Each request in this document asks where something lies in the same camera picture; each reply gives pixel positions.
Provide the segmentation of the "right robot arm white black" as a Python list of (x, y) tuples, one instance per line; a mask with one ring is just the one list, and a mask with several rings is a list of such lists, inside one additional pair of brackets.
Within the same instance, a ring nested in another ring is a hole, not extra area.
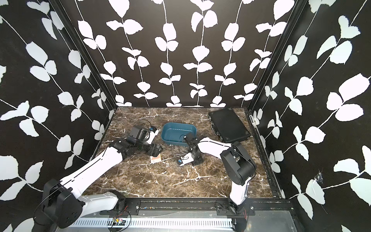
[(240, 142), (222, 143), (204, 137), (199, 139), (193, 133), (184, 136), (188, 153), (178, 160), (178, 165), (202, 164), (203, 154), (222, 160), (226, 173), (232, 181), (229, 200), (232, 206), (240, 206), (247, 199), (249, 182), (256, 176), (256, 163)]

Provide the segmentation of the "teal plastic storage box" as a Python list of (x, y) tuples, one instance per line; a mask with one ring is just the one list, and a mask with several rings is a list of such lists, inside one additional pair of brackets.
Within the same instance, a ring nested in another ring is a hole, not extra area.
[(184, 137), (188, 133), (193, 133), (195, 136), (197, 128), (191, 124), (169, 122), (163, 127), (161, 139), (167, 145), (187, 147)]

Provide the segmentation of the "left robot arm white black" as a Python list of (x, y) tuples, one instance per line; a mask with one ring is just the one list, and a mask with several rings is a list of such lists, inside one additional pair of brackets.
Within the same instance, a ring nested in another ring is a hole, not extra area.
[(61, 180), (48, 181), (44, 185), (43, 200), (38, 209), (61, 229), (71, 226), (82, 216), (100, 211), (121, 215), (127, 209), (127, 204), (125, 196), (117, 190), (89, 196), (83, 196), (83, 193), (104, 173), (134, 155), (137, 150), (157, 157), (163, 147), (147, 143), (133, 145), (125, 139), (117, 139), (79, 170)]

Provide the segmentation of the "playing card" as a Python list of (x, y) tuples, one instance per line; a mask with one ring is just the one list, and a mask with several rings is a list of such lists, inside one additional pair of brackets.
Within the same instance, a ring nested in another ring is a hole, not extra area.
[(154, 156), (150, 157), (151, 164), (158, 163), (158, 162), (161, 162), (161, 161), (162, 161), (161, 154), (158, 154), (156, 157), (154, 157)]

